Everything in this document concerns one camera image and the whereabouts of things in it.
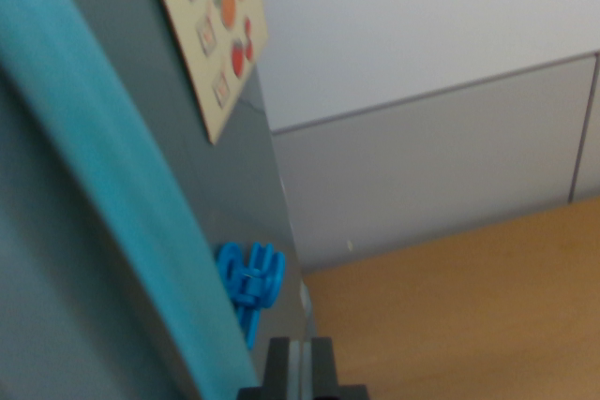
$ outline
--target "white wall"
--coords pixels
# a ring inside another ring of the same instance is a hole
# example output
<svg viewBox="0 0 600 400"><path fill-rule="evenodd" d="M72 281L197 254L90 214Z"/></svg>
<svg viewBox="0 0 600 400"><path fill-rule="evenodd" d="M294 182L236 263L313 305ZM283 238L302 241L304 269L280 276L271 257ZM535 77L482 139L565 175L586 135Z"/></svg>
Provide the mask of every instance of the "white wall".
<svg viewBox="0 0 600 400"><path fill-rule="evenodd" d="M272 130L600 49L598 0L264 0Z"/></svg>

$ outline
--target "gray refrigerator door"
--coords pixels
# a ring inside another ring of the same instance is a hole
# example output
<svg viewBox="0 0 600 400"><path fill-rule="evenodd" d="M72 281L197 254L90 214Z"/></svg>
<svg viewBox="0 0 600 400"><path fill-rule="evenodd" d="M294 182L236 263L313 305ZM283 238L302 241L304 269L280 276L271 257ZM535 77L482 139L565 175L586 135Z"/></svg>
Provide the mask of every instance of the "gray refrigerator door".
<svg viewBox="0 0 600 400"><path fill-rule="evenodd" d="M75 0L152 131L217 253L234 241L273 243L286 274L275 305L263 310L252 358L263 374L268 340L301 339L307 315L283 189L258 75L247 83L217 146L209 143L186 68L160 0Z"/></svg>

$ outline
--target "fruit illustration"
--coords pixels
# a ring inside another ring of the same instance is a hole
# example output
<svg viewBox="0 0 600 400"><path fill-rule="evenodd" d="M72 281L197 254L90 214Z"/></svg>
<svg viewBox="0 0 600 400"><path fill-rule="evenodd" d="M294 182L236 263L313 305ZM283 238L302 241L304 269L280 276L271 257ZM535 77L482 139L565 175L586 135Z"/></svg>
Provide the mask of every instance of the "fruit illustration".
<svg viewBox="0 0 600 400"><path fill-rule="evenodd" d="M232 45L232 67L233 73L239 79L244 71L244 46L239 39L235 40Z"/></svg>
<svg viewBox="0 0 600 400"><path fill-rule="evenodd" d="M235 0L215 0L215 5L221 10L221 21L228 30L235 23Z"/></svg>
<svg viewBox="0 0 600 400"><path fill-rule="evenodd" d="M246 48L244 50L244 54L246 55L246 59L248 61L252 61L252 56L254 55L254 51L252 49L252 41L250 40L250 31L251 31L250 18L246 16L244 19L244 31L246 32L247 43Z"/></svg>
<svg viewBox="0 0 600 400"><path fill-rule="evenodd" d="M247 44L246 44L246 59L248 61L252 61L252 55L253 55L253 50L252 50L252 41L248 40Z"/></svg>

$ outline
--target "cardboard chart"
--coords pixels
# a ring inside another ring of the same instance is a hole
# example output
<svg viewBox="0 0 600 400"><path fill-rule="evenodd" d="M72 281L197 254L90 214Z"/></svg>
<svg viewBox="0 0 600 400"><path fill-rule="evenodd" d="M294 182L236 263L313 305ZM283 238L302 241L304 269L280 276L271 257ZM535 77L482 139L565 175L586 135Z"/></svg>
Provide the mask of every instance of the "cardboard chart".
<svg viewBox="0 0 600 400"><path fill-rule="evenodd" d="M215 144L266 43L263 0L163 2Z"/></svg>

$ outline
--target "wooden floor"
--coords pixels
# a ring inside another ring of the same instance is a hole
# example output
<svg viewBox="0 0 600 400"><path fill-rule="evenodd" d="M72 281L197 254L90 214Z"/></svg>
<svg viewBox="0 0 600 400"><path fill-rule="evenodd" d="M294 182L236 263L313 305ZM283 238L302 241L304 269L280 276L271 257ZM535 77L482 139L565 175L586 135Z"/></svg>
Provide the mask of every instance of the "wooden floor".
<svg viewBox="0 0 600 400"><path fill-rule="evenodd" d="M600 399L600 199L306 282L373 400Z"/></svg>

